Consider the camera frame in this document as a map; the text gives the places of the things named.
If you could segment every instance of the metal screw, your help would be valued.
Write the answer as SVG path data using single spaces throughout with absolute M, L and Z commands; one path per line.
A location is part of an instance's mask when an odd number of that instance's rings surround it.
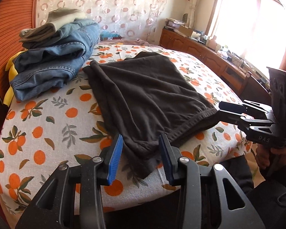
M 97 157 L 94 157 L 94 158 L 92 159 L 92 161 L 95 162 L 95 163 L 99 163 L 100 161 L 102 161 L 102 158 L 99 157 L 99 156 L 97 156 Z
M 221 164 L 215 164 L 214 165 L 214 169 L 218 170 L 218 171 L 222 171 L 223 170 L 223 166 Z
M 189 161 L 187 157 L 180 157 L 179 160 L 181 163 L 187 163 Z
M 66 164 L 61 164 L 60 166 L 58 166 L 59 170 L 65 170 L 67 169 L 67 165 Z

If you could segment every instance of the yellow object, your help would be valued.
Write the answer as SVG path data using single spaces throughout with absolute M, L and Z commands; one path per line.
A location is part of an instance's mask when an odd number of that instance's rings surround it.
M 5 66 L 5 71 L 9 71 L 8 73 L 8 81 L 11 82 L 15 76 L 18 75 L 18 72 L 15 69 L 13 60 L 20 54 L 23 52 L 18 52 L 16 53 L 14 56 L 12 56 L 9 60 L 8 63 Z M 10 106 L 11 105 L 11 100 L 13 99 L 14 96 L 14 92 L 12 87 L 10 86 L 8 91 L 5 93 L 4 99 L 3 99 L 3 104 Z

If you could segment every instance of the window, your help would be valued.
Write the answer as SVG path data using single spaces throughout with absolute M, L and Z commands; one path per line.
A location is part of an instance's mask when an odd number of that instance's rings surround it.
M 286 11 L 275 0 L 222 0 L 213 35 L 266 77 L 286 50 Z

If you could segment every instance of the bedsheet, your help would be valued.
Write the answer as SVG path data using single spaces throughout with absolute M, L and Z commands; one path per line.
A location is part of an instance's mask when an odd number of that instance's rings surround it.
M 170 58 L 184 78 L 218 108 L 219 101 L 239 102 L 237 95 L 195 57 L 162 48 L 134 45 L 96 45 L 90 59 L 103 64 L 134 57 L 141 51 Z M 235 125 L 220 122 L 198 133 L 180 150 L 198 164 L 209 166 L 250 152 L 251 142 Z M 62 89 L 51 89 L 34 99 L 13 99 L 0 138 L 0 199 L 7 217 L 19 214 L 61 163 L 70 167 L 99 155 L 112 139 L 107 135 L 101 111 L 86 74 L 78 75 Z M 133 173 L 122 154 L 116 179 L 102 186 L 104 211 L 136 206 L 175 191 L 160 164 L 144 180 Z M 79 213 L 80 186 L 76 186 L 75 213 Z

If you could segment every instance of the cardboard box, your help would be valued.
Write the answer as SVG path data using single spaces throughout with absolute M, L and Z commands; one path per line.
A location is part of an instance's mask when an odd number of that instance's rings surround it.
M 193 33 L 193 29 L 187 28 L 187 27 L 184 27 L 184 26 L 180 26 L 178 28 L 178 30 L 179 30 L 180 33 L 183 33 L 183 34 L 185 34 L 188 37 L 191 37 L 191 35 Z

